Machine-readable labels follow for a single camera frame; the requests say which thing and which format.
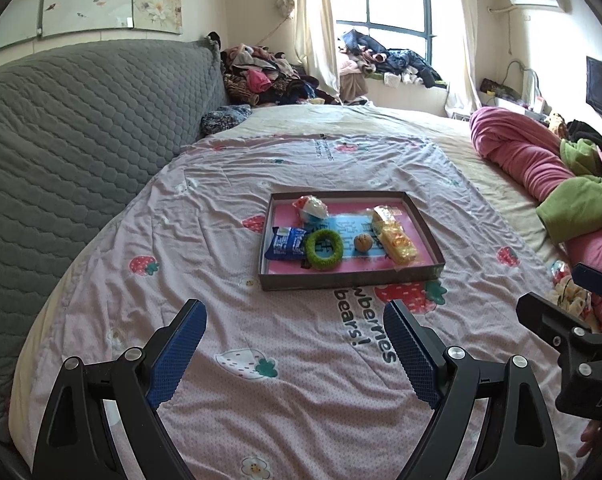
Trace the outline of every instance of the curtain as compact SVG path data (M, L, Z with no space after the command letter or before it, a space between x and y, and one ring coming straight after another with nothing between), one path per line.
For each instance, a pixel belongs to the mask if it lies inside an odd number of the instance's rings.
M334 19L330 0L278 0L281 10L294 9L295 53L305 71L319 80L319 88L339 94Z
M452 117L454 112L470 115L481 107L476 91L476 43L478 36L477 0L450 0L451 19L458 24L454 34L454 59L450 63L449 95L446 112Z

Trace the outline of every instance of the red strawberry print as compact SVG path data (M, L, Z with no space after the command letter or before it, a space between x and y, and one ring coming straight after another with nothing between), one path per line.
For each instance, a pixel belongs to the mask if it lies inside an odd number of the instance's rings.
M336 150L341 153L354 153L359 147L356 144L348 144L344 142L336 147Z
M498 250L497 260L508 267L518 267L519 264L518 256L516 256L514 249L509 246L502 247Z
M130 260L129 267L139 276L152 276L159 270L159 263L154 256L135 256Z
M257 215L246 218L241 222L243 227L248 228L250 231L255 233L263 233L263 225L265 224L265 216Z
M375 287L375 294L383 303L401 300L412 314L427 314L437 305L446 303L447 289L439 280L431 282L395 283L385 288Z

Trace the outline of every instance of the blue snack package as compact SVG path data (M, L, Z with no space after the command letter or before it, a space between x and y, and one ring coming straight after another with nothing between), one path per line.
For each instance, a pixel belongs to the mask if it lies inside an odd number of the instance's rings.
M265 251L268 260L303 260L305 249L303 240L307 235L305 229L296 227L273 227L270 247Z

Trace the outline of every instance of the green ring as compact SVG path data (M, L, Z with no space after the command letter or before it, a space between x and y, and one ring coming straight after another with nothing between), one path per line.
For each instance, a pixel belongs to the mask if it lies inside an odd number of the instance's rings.
M332 244L332 256L323 258L316 254L316 243L329 240ZM316 270L334 269L343 259L343 240L338 232L332 229L319 229L305 239L305 257Z

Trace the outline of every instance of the human hand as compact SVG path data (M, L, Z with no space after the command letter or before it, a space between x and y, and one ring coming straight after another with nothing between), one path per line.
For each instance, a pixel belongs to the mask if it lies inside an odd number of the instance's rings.
M588 426L581 433L581 447L578 448L577 458L584 457L596 444L596 438L601 430L601 423L598 420L590 420Z

